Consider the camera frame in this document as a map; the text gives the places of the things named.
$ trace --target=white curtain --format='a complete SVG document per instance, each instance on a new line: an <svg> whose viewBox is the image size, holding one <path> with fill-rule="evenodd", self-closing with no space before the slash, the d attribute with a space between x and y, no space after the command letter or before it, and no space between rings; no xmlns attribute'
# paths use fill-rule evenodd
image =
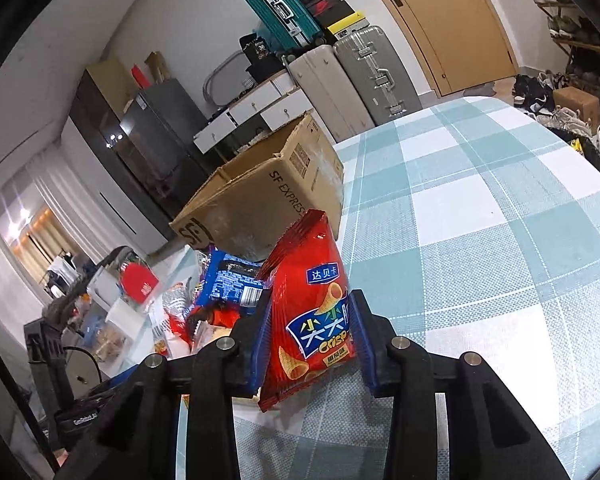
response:
<svg viewBox="0 0 600 480"><path fill-rule="evenodd" d="M39 318L49 302L0 236L0 355L23 386L29 376L24 325Z"/></svg>
<svg viewBox="0 0 600 480"><path fill-rule="evenodd" d="M51 211L94 263L131 240L106 216L55 144L34 156L27 169Z"/></svg>

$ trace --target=red snack bag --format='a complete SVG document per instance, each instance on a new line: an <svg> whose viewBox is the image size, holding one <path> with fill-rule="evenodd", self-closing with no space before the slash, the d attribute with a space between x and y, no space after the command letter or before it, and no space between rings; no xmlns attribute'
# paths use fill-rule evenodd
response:
<svg viewBox="0 0 600 480"><path fill-rule="evenodd" d="M280 238L256 278L272 290L271 356L258 403L266 412L355 356L349 282L327 215L309 209Z"/></svg>

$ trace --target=doorway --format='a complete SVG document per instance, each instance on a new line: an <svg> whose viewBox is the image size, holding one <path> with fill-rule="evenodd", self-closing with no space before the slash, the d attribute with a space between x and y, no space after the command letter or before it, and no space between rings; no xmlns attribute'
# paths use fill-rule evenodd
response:
<svg viewBox="0 0 600 480"><path fill-rule="evenodd" d="M383 0L440 96L517 73L490 0Z"/></svg>

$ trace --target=refrigerator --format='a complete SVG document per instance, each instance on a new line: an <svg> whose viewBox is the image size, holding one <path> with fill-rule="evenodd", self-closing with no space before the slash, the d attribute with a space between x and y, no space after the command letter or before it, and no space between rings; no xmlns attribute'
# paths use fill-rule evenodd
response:
<svg viewBox="0 0 600 480"><path fill-rule="evenodd" d="M176 79L139 91L108 143L161 209L173 219L224 163L193 142L206 117Z"/></svg>

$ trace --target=blue snack package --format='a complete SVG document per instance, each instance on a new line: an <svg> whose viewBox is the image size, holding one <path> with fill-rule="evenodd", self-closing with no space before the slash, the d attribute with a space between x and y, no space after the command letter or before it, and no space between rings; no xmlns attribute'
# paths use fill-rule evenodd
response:
<svg viewBox="0 0 600 480"><path fill-rule="evenodd" d="M253 314L264 288L264 282L255 279L260 266L214 248L196 305L222 300L239 308L244 315Z"/></svg>

